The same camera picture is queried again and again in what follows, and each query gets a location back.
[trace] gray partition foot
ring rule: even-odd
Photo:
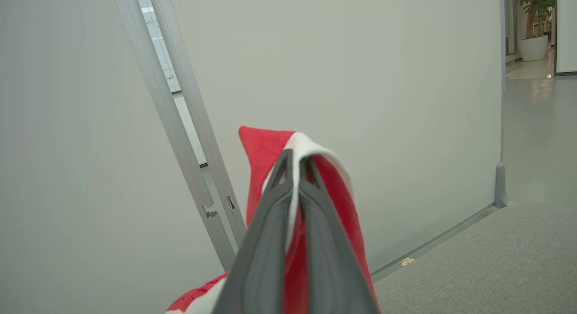
[[[495,207],[504,208],[511,205],[505,190],[505,164],[497,164],[497,174],[495,179]]]

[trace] red fabric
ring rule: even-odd
[[[251,223],[254,211],[260,202],[262,185],[268,172],[272,170],[277,158],[293,134],[294,131],[272,131],[248,127],[240,128],[239,136],[251,164],[251,184],[249,186],[249,197],[247,201],[247,224]],[[314,160],[376,302],[375,291],[373,290],[371,275],[365,257],[365,244],[354,201],[343,179],[340,177],[338,170],[322,156],[314,156]],[[307,313],[306,251],[305,227],[301,216],[297,215],[293,241],[291,242],[286,258],[286,276],[284,280],[285,314]],[[180,309],[184,312],[194,299],[204,295],[223,277],[225,277],[225,275],[207,283],[200,289],[189,291],[175,302],[169,310]]]

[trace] garment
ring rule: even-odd
[[[303,133],[294,131],[273,131],[241,127],[239,136],[247,152],[251,165],[251,184],[247,201],[247,225],[250,225],[254,211],[260,202],[270,173],[277,158],[284,149],[293,150],[293,199],[289,211],[288,232],[285,248],[284,312],[285,314],[305,314],[307,312],[307,259],[305,255],[305,226],[298,215],[299,161],[313,156],[326,190],[340,217],[344,230],[351,242],[354,253],[371,293],[375,292],[365,257],[361,227],[353,200],[353,187],[349,174],[338,156],[329,149],[314,143]],[[175,301],[167,314],[210,314],[222,287],[226,273],[201,288],[190,290]]]

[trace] cloth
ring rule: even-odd
[[[299,162],[313,156],[326,190],[344,226],[376,300],[371,275],[365,257],[365,244],[353,201],[353,187],[350,176],[340,158],[331,150],[314,143],[303,133],[294,131],[273,131],[241,127],[239,136],[251,165],[251,184],[247,201],[247,225],[251,223],[254,211],[260,202],[262,192],[270,178],[276,160],[285,149],[293,150],[293,198],[289,210],[288,232],[285,248],[286,268],[284,280],[285,314],[305,314],[307,312],[307,257],[305,246],[305,226],[298,213]],[[175,301],[167,314],[210,314],[224,286],[226,273],[201,288],[193,289]]]

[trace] white plant pot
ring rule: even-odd
[[[519,41],[519,50],[523,61],[543,59],[547,52],[547,36],[531,38]]]

